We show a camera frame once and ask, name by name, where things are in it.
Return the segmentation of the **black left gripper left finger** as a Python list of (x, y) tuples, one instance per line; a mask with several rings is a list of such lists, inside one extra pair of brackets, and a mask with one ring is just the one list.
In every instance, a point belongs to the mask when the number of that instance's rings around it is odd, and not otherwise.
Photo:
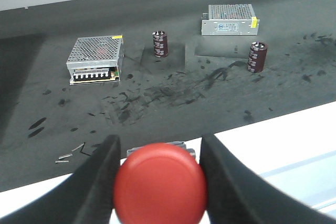
[(120, 158), (120, 138), (107, 136), (71, 176), (1, 223), (109, 223)]

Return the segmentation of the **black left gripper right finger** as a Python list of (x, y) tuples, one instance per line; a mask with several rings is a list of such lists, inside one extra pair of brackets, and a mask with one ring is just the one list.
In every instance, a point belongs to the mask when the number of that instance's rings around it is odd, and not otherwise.
[(215, 135), (203, 135), (199, 163), (207, 181), (210, 223), (335, 223), (267, 183)]

